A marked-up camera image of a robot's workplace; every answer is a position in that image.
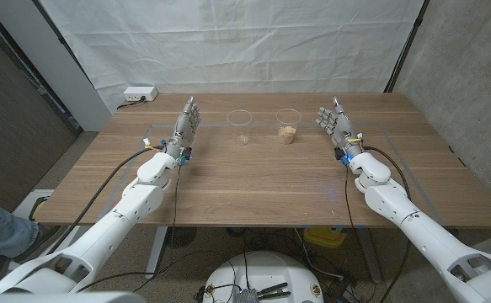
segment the wall outlet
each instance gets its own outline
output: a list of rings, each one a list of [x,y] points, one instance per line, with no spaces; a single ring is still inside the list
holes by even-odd
[[[124,91],[125,100],[139,101],[142,96],[146,97],[146,101],[153,101],[157,97],[157,89],[155,87],[128,87]]]

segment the white curtain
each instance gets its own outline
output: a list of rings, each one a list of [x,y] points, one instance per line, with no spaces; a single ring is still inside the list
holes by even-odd
[[[423,0],[41,0],[110,110],[160,93],[379,93]]]

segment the table top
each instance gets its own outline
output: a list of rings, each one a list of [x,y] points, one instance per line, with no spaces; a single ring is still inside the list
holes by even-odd
[[[192,144],[193,159],[181,168],[176,226],[350,226],[344,198],[346,168],[334,159],[329,136],[314,123],[318,108],[333,107],[332,93],[196,94],[202,122]],[[36,214],[44,224],[71,224],[113,169],[151,142],[168,139],[189,95],[158,95],[154,102],[119,109]],[[402,94],[338,94],[365,145],[382,149],[403,170],[413,202],[444,226],[491,228],[491,195]],[[302,114],[290,145],[277,141],[275,113]],[[227,114],[253,115],[249,143],[235,146]],[[374,156],[392,169],[382,155]],[[119,200],[146,152],[115,175],[83,217],[93,224]],[[170,178],[176,179],[176,171]],[[355,226],[394,227],[374,213],[354,186],[348,201]],[[171,226],[174,185],[159,209],[141,224]]]

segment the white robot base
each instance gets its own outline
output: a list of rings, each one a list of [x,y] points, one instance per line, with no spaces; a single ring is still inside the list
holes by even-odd
[[[261,292],[272,286],[287,283],[286,287],[280,290],[273,290],[269,293],[260,293],[256,298],[247,298],[247,302],[258,302],[263,295],[283,295],[290,292],[290,295],[277,296],[270,298],[270,303],[323,303],[323,294],[318,280],[299,262],[284,254],[277,252],[257,251],[247,252],[246,259],[243,254],[230,259],[234,270],[229,262],[223,263],[216,269],[205,283],[208,289],[204,293],[204,303],[213,302],[241,302],[240,291],[237,286],[227,286],[216,288],[227,284],[239,285],[244,293],[248,295],[251,291],[247,290],[247,279],[251,290]]]

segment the white robotic arm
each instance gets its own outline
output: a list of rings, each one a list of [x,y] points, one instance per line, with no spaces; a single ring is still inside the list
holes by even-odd
[[[342,105],[334,100],[337,112],[321,108],[317,123],[332,137],[336,147],[344,151],[337,158],[349,161],[355,186],[365,194],[367,205],[377,214],[400,228],[406,237],[434,266],[451,293],[461,303],[491,302],[491,254],[478,251],[458,241],[440,224],[412,203],[404,188],[392,180],[391,172],[370,153],[363,152],[352,136],[350,120]]]
[[[12,290],[33,294],[75,293],[93,282],[129,230],[156,210],[171,183],[168,172],[190,157],[189,146],[200,123],[189,99],[168,143],[142,164],[125,187],[120,202],[70,247],[22,264],[0,281],[0,294]]]

